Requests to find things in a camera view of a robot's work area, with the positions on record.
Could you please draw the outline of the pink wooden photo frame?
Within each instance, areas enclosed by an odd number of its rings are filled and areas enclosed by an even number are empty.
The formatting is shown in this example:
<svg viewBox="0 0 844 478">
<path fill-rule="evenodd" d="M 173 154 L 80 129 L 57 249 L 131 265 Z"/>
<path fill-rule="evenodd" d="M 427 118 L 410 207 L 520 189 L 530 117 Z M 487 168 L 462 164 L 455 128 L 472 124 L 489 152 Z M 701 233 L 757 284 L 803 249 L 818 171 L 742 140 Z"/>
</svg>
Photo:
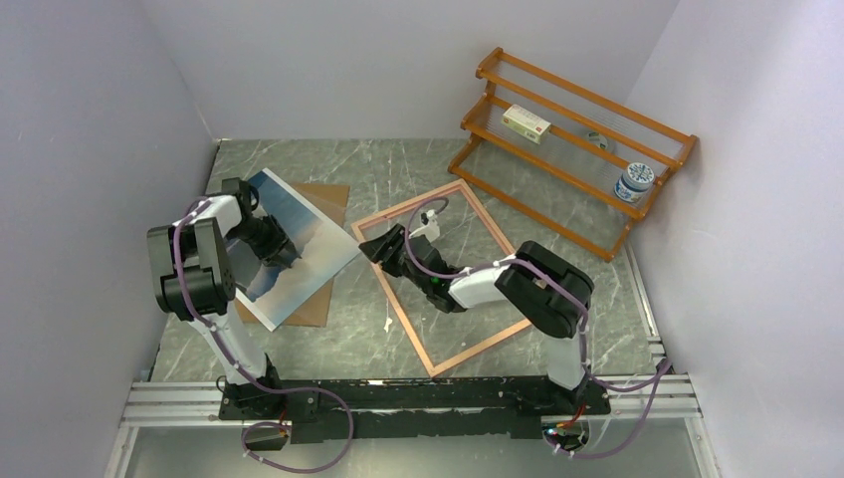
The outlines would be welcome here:
<svg viewBox="0 0 844 478">
<path fill-rule="evenodd" d="M 513 253 L 515 251 L 515 248 L 512 243 L 505 236 L 498 224 L 493 220 L 492 216 L 487 212 L 486 208 L 482 205 L 480 199 L 472 191 L 468 183 L 463 179 L 454 180 L 450 183 L 447 183 L 446 185 L 437 187 L 424 194 L 405 200 L 397 205 L 390 206 L 386 209 L 383 209 L 362 219 L 359 219 L 350 225 L 351 230 L 353 232 L 354 237 L 357 238 L 360 242 L 362 242 L 364 240 L 363 231 L 365 229 L 374 227 L 377 224 L 386 222 L 389 219 L 399 217 L 405 213 L 409 213 L 416 206 L 421 205 L 425 200 L 434 199 L 437 197 L 448 197 L 449 195 L 455 193 L 460 193 L 465 197 L 467 203 L 472 207 L 477 217 L 481 220 L 481 222 L 490 232 L 493 239 L 501 247 L 501 249 L 505 253 Z M 389 285 L 389 282 L 386 279 L 384 273 L 381 272 L 379 267 L 376 265 L 372 265 L 372 270 L 374 271 L 375 277 L 380 283 L 380 286 L 386 295 L 387 303 L 389 304 L 388 310 L 392 311 L 393 315 L 398 319 L 399 323 L 405 331 L 407 338 L 410 340 L 413 349 L 415 350 L 417 356 L 420 358 L 426 372 L 429 374 L 430 377 L 435 377 L 451 368 L 458 366 L 466 360 L 471 359 L 485 352 L 486 350 L 498 345 L 499 343 L 509 339 L 510 337 L 521 333 L 523 330 L 527 329 L 530 326 L 530 321 L 528 319 L 522 319 L 514 323 L 513 325 L 502 329 L 494 335 L 480 341 L 479 343 L 468 347 L 467 349 L 462 352 L 459 352 L 455 356 L 448 358 L 439 364 L 434 364 L 431 361 L 429 355 L 427 354 L 427 351 L 425 350 L 421 339 L 417 335 L 413 324 L 411 323 L 407 314 L 403 310 L 393 289 Z"/>
</svg>

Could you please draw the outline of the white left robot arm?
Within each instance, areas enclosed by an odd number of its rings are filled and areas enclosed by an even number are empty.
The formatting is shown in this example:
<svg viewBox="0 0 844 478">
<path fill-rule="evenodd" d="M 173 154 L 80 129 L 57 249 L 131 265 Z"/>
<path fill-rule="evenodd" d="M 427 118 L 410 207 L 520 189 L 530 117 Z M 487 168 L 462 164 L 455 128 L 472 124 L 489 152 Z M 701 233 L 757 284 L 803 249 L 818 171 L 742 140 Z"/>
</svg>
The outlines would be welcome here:
<svg viewBox="0 0 844 478">
<path fill-rule="evenodd" d="M 285 392 L 269 357 L 248 334 L 233 304 L 236 281 L 226 242 L 245 242 L 264 266 L 291 267 L 300 254 L 278 220 L 259 214 L 260 195 L 247 181 L 223 181 L 175 223 L 146 234 L 159 308 L 188 323 L 224 367 L 231 389 L 261 418 L 276 416 Z"/>
</svg>

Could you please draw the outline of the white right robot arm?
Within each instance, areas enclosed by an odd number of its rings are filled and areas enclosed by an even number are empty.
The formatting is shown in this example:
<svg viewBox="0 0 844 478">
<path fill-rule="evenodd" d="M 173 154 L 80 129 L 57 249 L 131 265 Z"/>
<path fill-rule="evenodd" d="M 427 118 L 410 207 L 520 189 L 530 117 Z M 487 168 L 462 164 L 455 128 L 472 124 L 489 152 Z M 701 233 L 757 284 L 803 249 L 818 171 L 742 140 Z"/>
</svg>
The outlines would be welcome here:
<svg viewBox="0 0 844 478">
<path fill-rule="evenodd" d="M 359 244 L 362 254 L 386 274 L 414 284 L 438 311 L 462 313 L 482 305 L 508 302 L 545 335 L 547 400 L 569 413 L 585 399 L 586 363 L 583 326 L 593 281 L 580 269 L 534 241 L 513 254 L 480 267 L 447 263 L 432 241 L 437 226 L 408 232 L 393 225 L 381 236 Z"/>
</svg>

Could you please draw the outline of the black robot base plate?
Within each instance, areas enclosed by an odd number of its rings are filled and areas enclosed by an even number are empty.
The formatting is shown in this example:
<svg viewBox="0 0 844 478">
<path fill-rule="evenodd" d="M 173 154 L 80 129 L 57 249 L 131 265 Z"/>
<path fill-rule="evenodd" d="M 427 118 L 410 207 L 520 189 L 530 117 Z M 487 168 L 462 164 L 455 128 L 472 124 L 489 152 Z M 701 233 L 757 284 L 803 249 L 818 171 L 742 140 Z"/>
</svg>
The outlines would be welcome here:
<svg viewBox="0 0 844 478">
<path fill-rule="evenodd" d="M 605 389 L 585 382 L 564 389 L 545 375 L 451 378 L 287 380 L 288 395 L 227 384 L 218 417 L 224 422 L 283 421 L 295 444 L 326 440 L 477 436 L 537 438 L 554 418 L 606 415 Z"/>
</svg>

